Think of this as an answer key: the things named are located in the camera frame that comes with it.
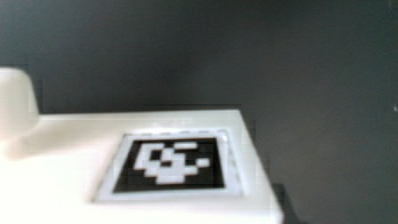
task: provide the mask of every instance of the dark gray wall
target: dark gray wall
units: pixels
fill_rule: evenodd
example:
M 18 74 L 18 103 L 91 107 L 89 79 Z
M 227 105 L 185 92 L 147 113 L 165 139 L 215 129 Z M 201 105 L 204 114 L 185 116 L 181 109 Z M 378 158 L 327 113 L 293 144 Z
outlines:
M 0 65 L 43 113 L 240 108 L 298 219 L 398 223 L 396 0 L 2 0 Z

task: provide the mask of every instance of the white surface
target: white surface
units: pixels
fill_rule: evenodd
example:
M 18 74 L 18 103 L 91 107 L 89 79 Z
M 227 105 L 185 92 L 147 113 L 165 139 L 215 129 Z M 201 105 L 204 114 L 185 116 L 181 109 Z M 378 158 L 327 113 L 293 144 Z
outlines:
M 0 75 L 0 223 L 281 223 L 238 111 L 46 115 L 34 127 L 37 110 L 27 76 L 3 69 Z M 147 193 L 149 201 L 92 203 L 122 135 L 220 127 L 236 146 L 229 160 L 242 174 L 242 196 L 210 194 L 186 199 L 176 194 L 163 200 Z
M 28 76 L 23 71 L 0 68 L 0 142 L 27 133 L 37 118 Z

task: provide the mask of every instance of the black square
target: black square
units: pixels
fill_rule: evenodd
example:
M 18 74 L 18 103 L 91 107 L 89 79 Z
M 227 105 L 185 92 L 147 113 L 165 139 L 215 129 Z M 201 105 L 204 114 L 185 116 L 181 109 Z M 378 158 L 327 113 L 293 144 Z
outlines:
M 176 149 L 176 144 L 195 144 L 195 149 Z M 146 169 L 137 169 L 137 157 L 144 150 L 144 145 L 162 144 L 163 149 L 167 148 L 172 155 L 185 155 L 185 167 L 197 170 L 197 173 L 190 173 L 183 176 L 179 183 L 156 183 L 154 176 L 146 176 Z M 153 149 L 149 155 L 149 162 L 160 164 L 158 170 L 169 169 L 172 166 L 172 160 L 162 160 L 162 150 Z M 158 190 L 190 190 L 190 189 L 220 189 L 226 187 L 224 176 L 222 176 L 222 165 L 220 165 L 220 154 L 215 138 L 188 138 L 188 139 L 151 139 L 135 140 L 131 142 L 128 157 L 122 164 L 121 174 L 115 181 L 112 192 L 131 193 L 140 191 Z

